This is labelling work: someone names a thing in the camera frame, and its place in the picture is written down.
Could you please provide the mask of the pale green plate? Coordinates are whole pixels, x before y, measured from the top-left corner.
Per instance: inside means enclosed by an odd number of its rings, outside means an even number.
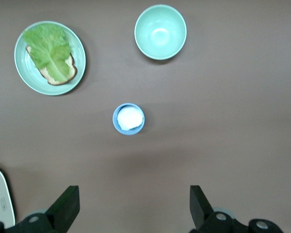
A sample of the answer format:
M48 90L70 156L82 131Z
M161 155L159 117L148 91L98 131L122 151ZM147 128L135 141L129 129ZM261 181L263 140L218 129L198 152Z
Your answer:
M25 30L36 29L39 25L50 24L56 25L63 29L66 34L66 39L71 47L72 57L74 59L74 65L77 68L76 76L69 82L62 85L51 85L47 79L35 67L30 55L26 51L25 47L27 43L23 39L23 34L19 36L16 41L14 49L14 61L16 69L27 86L34 91L49 95L58 96L66 94L73 90L79 82L82 80L86 68L86 55L83 44L79 37L67 26L53 21L40 21L28 26Z

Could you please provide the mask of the pale green bowl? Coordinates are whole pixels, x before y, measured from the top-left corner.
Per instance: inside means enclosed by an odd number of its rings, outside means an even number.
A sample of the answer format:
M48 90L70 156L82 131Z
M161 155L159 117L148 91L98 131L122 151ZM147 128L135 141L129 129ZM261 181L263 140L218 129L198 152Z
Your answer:
M136 20L134 38L142 54L154 60L167 60L183 48L187 38L186 22L174 7L153 5Z

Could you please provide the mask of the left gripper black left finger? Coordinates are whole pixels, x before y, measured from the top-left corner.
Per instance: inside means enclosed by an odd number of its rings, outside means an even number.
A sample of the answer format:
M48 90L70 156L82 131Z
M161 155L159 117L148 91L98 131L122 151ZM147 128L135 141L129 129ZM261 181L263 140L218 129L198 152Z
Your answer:
M71 185L45 213L29 215L10 228L0 222L0 233L67 233L79 211L79 187Z

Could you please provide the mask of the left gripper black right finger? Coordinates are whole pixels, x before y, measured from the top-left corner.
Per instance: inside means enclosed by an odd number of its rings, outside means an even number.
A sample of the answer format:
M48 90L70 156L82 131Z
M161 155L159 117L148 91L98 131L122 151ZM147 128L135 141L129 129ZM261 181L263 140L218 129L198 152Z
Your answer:
M195 228L189 233L284 233L266 219L252 219L246 226L230 214L214 210L198 185L190 186L190 213Z

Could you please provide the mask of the green lettuce leaf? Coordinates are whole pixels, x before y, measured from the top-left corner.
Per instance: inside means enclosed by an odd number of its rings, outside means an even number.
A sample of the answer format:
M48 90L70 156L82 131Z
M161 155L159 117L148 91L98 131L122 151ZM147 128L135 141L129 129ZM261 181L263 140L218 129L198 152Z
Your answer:
M23 32L27 52L40 73L52 85L66 83L73 77L71 47L62 27L44 23Z

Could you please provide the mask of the blue plastic cup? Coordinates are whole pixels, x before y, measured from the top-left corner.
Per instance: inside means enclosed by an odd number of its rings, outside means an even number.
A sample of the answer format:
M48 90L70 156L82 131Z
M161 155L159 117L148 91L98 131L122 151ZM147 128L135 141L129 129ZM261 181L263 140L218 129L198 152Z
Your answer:
M145 115L142 109L133 103L119 105L113 112L113 125L123 135L139 133L145 124Z

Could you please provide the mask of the toast bread slice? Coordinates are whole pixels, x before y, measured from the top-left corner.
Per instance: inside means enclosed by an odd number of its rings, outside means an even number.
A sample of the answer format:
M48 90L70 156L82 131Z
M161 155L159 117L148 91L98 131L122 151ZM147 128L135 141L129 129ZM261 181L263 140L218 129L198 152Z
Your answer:
M78 70L70 46L27 46L26 51L35 67L51 85L63 85L75 78Z

